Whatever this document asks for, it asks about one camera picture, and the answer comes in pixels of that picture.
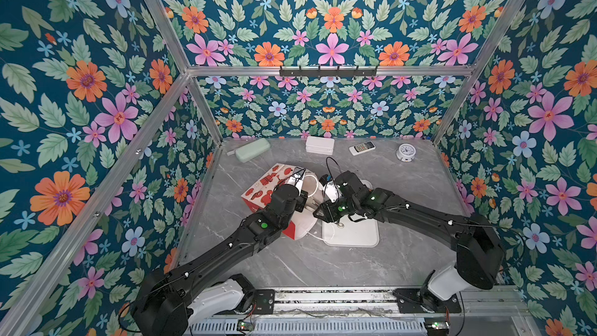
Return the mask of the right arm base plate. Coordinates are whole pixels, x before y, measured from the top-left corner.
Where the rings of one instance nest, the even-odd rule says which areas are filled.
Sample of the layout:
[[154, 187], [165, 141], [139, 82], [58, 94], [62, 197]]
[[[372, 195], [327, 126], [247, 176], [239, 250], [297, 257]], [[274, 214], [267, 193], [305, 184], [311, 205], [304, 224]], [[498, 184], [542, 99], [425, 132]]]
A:
[[403, 314], [461, 314], [462, 307], [457, 295], [449, 300], [440, 300], [429, 291], [418, 288], [397, 288], [392, 295], [396, 298], [399, 311]]

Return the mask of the white round clock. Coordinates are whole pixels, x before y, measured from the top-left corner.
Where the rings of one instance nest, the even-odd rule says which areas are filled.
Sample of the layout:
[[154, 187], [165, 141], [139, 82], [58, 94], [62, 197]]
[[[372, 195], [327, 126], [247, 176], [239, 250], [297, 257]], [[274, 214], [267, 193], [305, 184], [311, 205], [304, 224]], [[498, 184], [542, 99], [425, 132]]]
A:
[[404, 163], [410, 163], [416, 156], [416, 148], [412, 144], [401, 144], [396, 151], [396, 158]]

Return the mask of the white rectangular tray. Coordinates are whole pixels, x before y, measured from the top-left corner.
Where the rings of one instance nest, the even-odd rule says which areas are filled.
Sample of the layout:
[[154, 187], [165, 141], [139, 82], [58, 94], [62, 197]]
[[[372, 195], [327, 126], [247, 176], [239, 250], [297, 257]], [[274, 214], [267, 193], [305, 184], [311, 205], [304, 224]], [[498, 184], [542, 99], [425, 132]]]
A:
[[378, 222], [352, 222], [344, 216], [338, 224], [322, 223], [321, 237], [331, 247], [373, 248], [379, 243]]

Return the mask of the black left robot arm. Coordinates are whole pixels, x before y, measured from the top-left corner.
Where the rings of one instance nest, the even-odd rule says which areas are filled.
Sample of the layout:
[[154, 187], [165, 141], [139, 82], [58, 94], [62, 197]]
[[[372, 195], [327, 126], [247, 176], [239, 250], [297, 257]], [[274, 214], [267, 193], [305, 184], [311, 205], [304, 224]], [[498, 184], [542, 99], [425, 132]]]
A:
[[247, 216], [231, 236], [199, 258], [144, 278], [130, 314], [142, 335], [182, 335], [189, 325], [191, 303], [218, 277], [235, 265], [264, 250], [289, 227], [301, 192], [283, 184], [271, 202]]

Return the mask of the white remote control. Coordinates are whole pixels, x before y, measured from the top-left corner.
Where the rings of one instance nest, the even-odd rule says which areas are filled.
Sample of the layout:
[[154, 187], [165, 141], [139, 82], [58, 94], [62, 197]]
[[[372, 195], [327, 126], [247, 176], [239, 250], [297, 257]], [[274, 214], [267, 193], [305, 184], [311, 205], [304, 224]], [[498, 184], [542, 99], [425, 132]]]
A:
[[349, 148], [349, 152], [353, 156], [360, 156], [360, 155], [365, 154], [367, 152], [371, 152], [371, 151], [373, 151], [375, 149], [376, 149], [375, 144], [373, 142], [371, 142], [371, 141], [367, 141], [367, 142], [362, 142], [362, 143], [359, 143], [357, 145], [351, 146]]

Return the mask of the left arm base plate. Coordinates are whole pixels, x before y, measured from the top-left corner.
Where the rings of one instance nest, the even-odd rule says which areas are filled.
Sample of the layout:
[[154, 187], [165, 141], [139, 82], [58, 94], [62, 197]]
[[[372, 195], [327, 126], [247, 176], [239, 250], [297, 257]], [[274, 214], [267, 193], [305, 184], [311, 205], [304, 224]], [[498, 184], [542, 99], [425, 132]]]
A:
[[275, 300], [276, 292], [273, 289], [257, 289], [245, 295], [233, 312], [239, 315], [273, 314]]

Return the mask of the red white paper bag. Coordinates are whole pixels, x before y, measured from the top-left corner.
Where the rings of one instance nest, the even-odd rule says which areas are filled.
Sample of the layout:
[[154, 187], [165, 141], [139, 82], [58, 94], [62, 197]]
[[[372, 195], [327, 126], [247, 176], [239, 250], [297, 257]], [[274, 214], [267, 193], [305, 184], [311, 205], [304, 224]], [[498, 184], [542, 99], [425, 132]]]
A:
[[313, 213], [325, 196], [314, 172], [276, 163], [242, 193], [241, 199], [252, 212], [269, 210], [281, 216], [284, 235], [300, 240], [315, 226]]

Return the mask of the white plastic box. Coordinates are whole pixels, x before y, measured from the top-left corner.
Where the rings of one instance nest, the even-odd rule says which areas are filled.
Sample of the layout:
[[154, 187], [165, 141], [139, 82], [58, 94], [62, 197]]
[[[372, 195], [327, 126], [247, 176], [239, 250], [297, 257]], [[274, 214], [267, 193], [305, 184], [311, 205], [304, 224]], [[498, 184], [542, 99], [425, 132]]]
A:
[[332, 138], [309, 136], [306, 140], [306, 152], [332, 156], [335, 141]]

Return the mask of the mint green case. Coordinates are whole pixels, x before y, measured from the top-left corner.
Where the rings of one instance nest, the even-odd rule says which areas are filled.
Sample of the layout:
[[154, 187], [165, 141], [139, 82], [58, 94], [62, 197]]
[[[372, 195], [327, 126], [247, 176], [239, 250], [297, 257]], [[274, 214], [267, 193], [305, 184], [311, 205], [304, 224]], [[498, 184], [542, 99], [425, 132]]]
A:
[[271, 145], [265, 138], [260, 138], [227, 152], [228, 156], [235, 156], [241, 163], [246, 163], [269, 151]]

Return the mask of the black hook rail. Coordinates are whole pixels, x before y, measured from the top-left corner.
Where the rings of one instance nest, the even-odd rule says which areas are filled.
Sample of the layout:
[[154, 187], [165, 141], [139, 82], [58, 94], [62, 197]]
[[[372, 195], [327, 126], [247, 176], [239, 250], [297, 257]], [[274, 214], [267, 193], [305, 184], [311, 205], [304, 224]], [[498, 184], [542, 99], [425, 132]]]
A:
[[306, 77], [306, 78], [321, 78], [321, 77], [339, 77], [351, 79], [354, 77], [372, 77], [376, 76], [378, 72], [377, 67], [361, 67], [361, 66], [327, 66], [321, 65], [317, 67], [280, 67], [278, 70], [279, 76], [282, 77]]

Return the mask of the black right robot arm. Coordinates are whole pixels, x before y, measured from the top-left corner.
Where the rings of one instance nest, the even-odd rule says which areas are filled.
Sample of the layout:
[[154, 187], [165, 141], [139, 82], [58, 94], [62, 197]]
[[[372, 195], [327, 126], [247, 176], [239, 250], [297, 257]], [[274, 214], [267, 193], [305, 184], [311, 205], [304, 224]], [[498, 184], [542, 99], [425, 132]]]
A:
[[343, 172], [323, 189], [334, 191], [313, 212], [323, 222], [339, 223], [348, 217], [354, 223], [375, 220], [403, 226], [445, 244], [456, 253], [456, 260], [432, 271], [413, 297], [396, 289], [393, 295], [399, 301], [431, 313], [446, 308], [465, 289], [490, 290], [497, 285], [505, 249], [486, 217], [440, 212], [383, 188], [370, 189], [350, 171]]

